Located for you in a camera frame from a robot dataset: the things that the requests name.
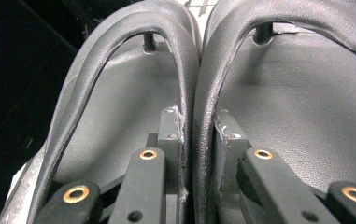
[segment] leather upholstery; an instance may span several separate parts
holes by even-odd
[[[266,46],[245,39],[273,21],[320,33],[351,52],[317,34],[277,35]],[[197,223],[216,221],[207,198],[217,105],[232,111],[254,146],[284,152],[308,184],[325,190],[331,180],[356,179],[356,10],[331,1],[245,1],[204,44],[193,121]],[[218,208],[216,214],[225,210]]]
[[[143,34],[146,32],[156,33],[164,37],[167,41],[168,47],[172,52],[173,57],[169,57],[167,54],[164,55],[164,58],[160,58],[165,53],[158,52],[158,49],[163,49],[162,44],[157,51],[152,53],[150,56],[144,53],[143,50],[129,50],[119,55],[118,57],[113,58],[112,61],[109,62],[109,59],[112,57],[113,53],[117,50],[117,48],[124,42],[124,40],[128,39],[131,36]],[[59,164],[62,160],[73,162],[73,166],[77,166],[77,169],[73,168],[70,170],[58,170],[60,175],[59,179],[61,181],[66,181],[63,176],[74,176],[74,177],[83,177],[83,176],[95,176],[93,179],[95,182],[105,184],[105,181],[111,181],[110,179],[113,176],[110,176],[110,172],[113,174],[115,170],[124,170],[129,161],[129,157],[126,154],[129,154],[129,150],[136,150],[136,148],[131,148],[137,146],[139,144],[138,139],[133,139],[127,145],[128,148],[118,148],[117,151],[112,151],[111,155],[119,160],[114,161],[114,163],[109,163],[107,160],[102,160],[101,157],[105,156],[96,153],[98,152],[101,146],[97,144],[96,141],[90,141],[92,144],[86,144],[81,141],[80,135],[77,137],[76,131],[80,130],[81,132],[86,132],[93,130],[93,121],[91,120],[91,116],[107,116],[113,117],[114,120],[119,119],[119,115],[108,114],[106,111],[102,113],[100,110],[96,111],[97,108],[92,105],[99,106],[102,103],[99,103],[98,99],[107,100],[105,95],[101,98],[92,98],[92,93],[97,92],[102,94],[103,92],[107,92],[105,90],[112,90],[114,83],[117,85],[117,89],[112,95],[119,95],[119,85],[121,83],[113,82],[113,83],[97,83],[97,79],[99,75],[102,73],[108,73],[108,69],[113,66],[118,66],[119,63],[125,64],[125,66],[137,66],[136,70],[132,71],[140,71],[142,68],[147,68],[148,66],[142,65],[140,67],[140,58],[142,63],[146,60],[146,58],[150,58],[151,62],[156,62],[155,60],[158,57],[159,64],[163,62],[166,63],[167,66],[170,66],[171,59],[172,62],[175,62],[176,68],[170,68],[169,72],[173,75],[173,72],[176,71],[177,75],[175,86],[178,86],[177,90],[178,94],[176,98],[172,98],[172,101],[169,99],[167,102],[169,104],[174,102],[174,105],[178,105],[179,112],[183,115],[184,120],[184,144],[183,144],[183,152],[181,153],[181,158],[179,158],[180,165],[183,167],[183,172],[179,174],[182,176],[180,181],[180,190],[186,190],[188,185],[190,185],[190,166],[189,166],[189,153],[190,153],[190,144],[191,144],[191,124],[192,124],[192,108],[193,108],[193,94],[196,83],[196,77],[198,74],[199,67],[199,53],[200,50],[197,48],[200,46],[199,37],[198,37],[198,28],[195,23],[192,21],[192,16],[190,13],[181,5],[174,1],[146,1],[138,4],[131,5],[130,7],[124,8],[120,12],[116,12],[109,18],[107,18],[90,36],[90,38],[86,41],[84,46],[78,53],[75,61],[72,64],[72,67],[69,71],[69,74],[66,77],[66,81],[55,109],[54,118],[50,127],[49,137],[46,143],[46,154],[45,158],[40,170],[39,178],[36,184],[36,190],[34,194],[34,199],[32,200],[31,212],[28,217],[28,222],[33,222],[33,219],[36,215],[36,211],[38,208],[41,208],[41,204],[43,203],[45,196],[47,196],[48,189],[52,180],[54,179],[55,174],[57,173]],[[130,69],[127,69],[126,75],[130,75]],[[157,74],[157,72],[144,72],[144,74]],[[140,74],[136,74],[139,76],[138,80],[146,79],[145,77],[140,77]],[[168,86],[170,84],[166,83],[166,87],[163,87],[160,83],[151,83],[156,84],[156,86],[151,86],[152,88],[162,89],[163,92],[168,92]],[[129,99],[128,96],[121,96],[124,101],[129,101],[131,103],[132,99]],[[136,116],[140,115],[141,106],[147,106],[145,102],[142,104],[136,104],[138,110],[136,115],[132,116],[134,119]],[[157,107],[164,106],[163,101],[156,102]],[[152,113],[158,117],[160,111],[153,111]],[[90,125],[90,129],[86,127],[86,124],[82,124],[84,121],[87,125]],[[143,123],[137,123],[136,127],[154,127],[154,119],[144,120],[146,125]],[[124,123],[119,124],[116,130],[124,129]],[[142,130],[142,134],[146,137],[150,130],[144,129]],[[104,136],[104,139],[110,137],[110,133],[80,133],[86,136],[97,136],[95,139]],[[132,139],[130,136],[116,136],[116,140],[119,138],[122,139]],[[69,147],[71,145],[77,146],[81,144],[86,144],[87,147],[92,147],[92,150],[95,152],[87,154],[88,151],[76,150]],[[67,148],[69,150],[73,150],[73,154],[69,153],[66,155],[72,156],[71,158],[63,159],[64,152]],[[186,216],[186,201],[179,201],[179,214],[178,217],[180,221],[184,221]]]
[[[245,4],[247,0],[220,0],[216,6],[213,8],[210,13],[209,19],[207,20],[206,30],[204,33],[204,41],[203,41],[203,49],[206,48],[207,43],[209,42],[209,38],[215,32],[216,27],[218,27],[219,23],[226,17],[234,8],[238,7],[241,4]],[[349,8],[350,10],[356,11],[356,0],[329,0],[331,2],[335,2],[341,7]]]

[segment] metal bracket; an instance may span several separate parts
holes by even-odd
[[[251,148],[238,163],[244,217],[257,223],[249,200],[260,203],[273,223],[338,223],[277,152]]]
[[[216,188],[219,192],[237,194],[240,191],[235,179],[237,158],[245,155],[250,147],[249,141],[236,119],[225,109],[216,113],[215,127]]]
[[[162,149],[166,158],[166,193],[178,193],[178,157],[182,150],[182,123],[178,108],[168,107],[161,112],[158,133],[158,148]]]
[[[156,147],[136,151],[128,165],[109,224],[165,222],[165,155]]]
[[[89,181],[77,181],[58,189],[41,209],[35,223],[98,223],[102,202],[98,186]]]
[[[356,223],[356,184],[334,182],[328,190],[325,204],[341,223]]]

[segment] black plastic part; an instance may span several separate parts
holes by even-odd
[[[245,159],[238,161],[238,170],[241,170],[238,174],[245,174],[248,177],[272,223],[338,223],[275,151],[264,149],[259,153],[258,150],[258,148],[249,149]],[[237,180],[244,194],[253,192],[248,191],[248,186],[243,188],[241,178]],[[250,207],[247,211],[243,209],[243,213],[250,212],[253,212]],[[264,218],[251,220],[256,217],[252,215],[246,221],[264,223]]]
[[[165,223],[164,183],[163,151],[156,147],[136,151],[131,157],[108,223]]]
[[[273,23],[265,23],[256,27],[256,32],[253,36],[253,41],[258,45],[263,45],[271,40],[273,34]]]
[[[158,145],[158,134],[149,133],[148,141],[146,142],[146,147],[157,147]]]
[[[328,190],[325,204],[341,223],[356,223],[356,202],[343,193],[343,188],[356,189],[356,184],[334,182]]]
[[[181,152],[183,145],[180,131],[181,120],[179,119],[178,109],[168,107],[161,112],[160,128],[158,132],[157,148],[160,148],[165,154],[165,193],[177,194],[179,185],[179,167],[181,166]]]
[[[242,192],[239,194],[239,206],[247,224],[274,223],[272,220],[269,220],[270,217],[258,203],[251,200]]]
[[[70,189],[77,186],[86,186],[89,194],[82,201],[77,203],[66,203],[64,195]],[[58,189],[38,214],[35,223],[38,224],[59,224],[59,223],[98,223],[102,215],[102,201],[100,190],[93,182],[77,181],[64,185]]]
[[[144,45],[145,52],[151,53],[151,52],[155,51],[154,35],[153,34],[144,34],[143,37],[145,40],[145,45]]]
[[[257,196],[256,190],[254,189],[250,179],[245,173],[244,162],[242,159],[238,160],[238,169],[236,171],[236,180],[238,181],[238,185],[241,188],[241,191],[255,203],[262,205],[260,202],[259,196]]]

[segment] dark background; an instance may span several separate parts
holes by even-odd
[[[12,176],[47,138],[78,49],[103,18],[131,3],[0,1],[0,212]]]

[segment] black bar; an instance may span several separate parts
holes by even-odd
[[[131,157],[108,223],[164,223],[164,180],[164,153],[156,147],[136,151]]]
[[[356,223],[356,184],[334,182],[328,190],[325,204],[341,223]]]
[[[338,223],[275,151],[251,148],[239,163],[273,223]]]
[[[38,224],[95,224],[102,215],[98,186],[89,181],[78,181],[58,189],[41,209]]]
[[[148,141],[146,142],[146,147],[157,147],[158,146],[158,134],[149,133]]]
[[[178,193],[179,157],[182,152],[181,122],[177,107],[168,107],[161,112],[157,147],[165,153],[166,194]]]
[[[252,201],[242,192],[239,194],[239,206],[247,224],[274,223],[259,204]]]

